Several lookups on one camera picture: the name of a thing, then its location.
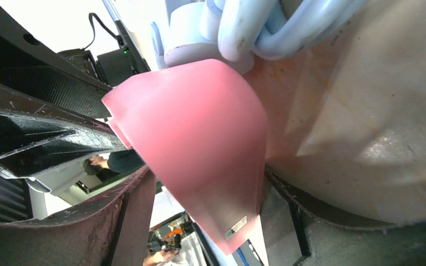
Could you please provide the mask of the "pink triangular power strip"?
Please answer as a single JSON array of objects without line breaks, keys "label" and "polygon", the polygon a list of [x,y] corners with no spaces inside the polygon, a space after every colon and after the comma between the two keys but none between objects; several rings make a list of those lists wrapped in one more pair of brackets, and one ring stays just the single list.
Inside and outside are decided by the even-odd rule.
[{"label": "pink triangular power strip", "polygon": [[248,82],[206,59],[134,75],[102,99],[134,149],[226,255],[260,213],[268,123]]}]

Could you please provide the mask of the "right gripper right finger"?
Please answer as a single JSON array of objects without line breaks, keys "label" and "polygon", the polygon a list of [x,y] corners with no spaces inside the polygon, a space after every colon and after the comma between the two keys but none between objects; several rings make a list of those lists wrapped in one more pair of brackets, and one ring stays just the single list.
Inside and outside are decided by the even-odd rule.
[{"label": "right gripper right finger", "polygon": [[426,265],[426,218],[386,223],[332,206],[265,170],[271,265]]}]

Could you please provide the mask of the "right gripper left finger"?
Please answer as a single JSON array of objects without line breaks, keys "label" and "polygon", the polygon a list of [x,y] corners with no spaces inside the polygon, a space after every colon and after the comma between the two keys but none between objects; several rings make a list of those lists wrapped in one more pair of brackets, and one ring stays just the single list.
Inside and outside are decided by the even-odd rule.
[{"label": "right gripper left finger", "polygon": [[144,166],[45,219],[0,222],[0,265],[142,265],[155,187]]}]

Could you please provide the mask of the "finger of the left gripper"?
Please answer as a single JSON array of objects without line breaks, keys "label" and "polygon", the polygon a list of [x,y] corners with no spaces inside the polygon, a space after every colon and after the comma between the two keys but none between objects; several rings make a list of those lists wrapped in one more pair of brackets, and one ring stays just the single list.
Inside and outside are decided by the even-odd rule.
[{"label": "finger of the left gripper", "polygon": [[123,149],[107,124],[0,84],[1,177],[37,177]]}]

